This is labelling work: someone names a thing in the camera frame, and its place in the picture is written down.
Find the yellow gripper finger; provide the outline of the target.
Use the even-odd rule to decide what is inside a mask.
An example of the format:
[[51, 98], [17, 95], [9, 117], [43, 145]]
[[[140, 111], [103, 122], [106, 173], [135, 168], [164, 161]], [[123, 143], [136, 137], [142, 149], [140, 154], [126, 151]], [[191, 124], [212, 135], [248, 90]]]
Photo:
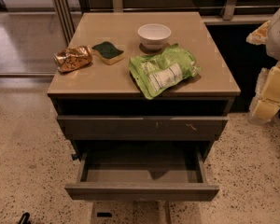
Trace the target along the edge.
[[259, 99], [253, 99], [251, 102], [251, 114], [258, 119], [271, 120], [279, 109], [279, 105], [263, 102]]
[[264, 22], [259, 28], [248, 35], [246, 42], [252, 45], [265, 45], [269, 24], [269, 21]]

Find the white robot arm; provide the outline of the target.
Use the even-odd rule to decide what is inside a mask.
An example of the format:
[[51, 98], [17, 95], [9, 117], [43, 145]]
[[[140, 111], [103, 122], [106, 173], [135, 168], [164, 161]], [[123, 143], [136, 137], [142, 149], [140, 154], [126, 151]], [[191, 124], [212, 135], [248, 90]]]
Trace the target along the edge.
[[264, 124], [280, 110], [280, 8], [269, 21], [246, 38], [253, 45], [264, 45], [269, 57], [277, 60], [271, 69], [262, 68], [256, 88], [255, 97], [249, 107], [249, 118], [254, 124]]

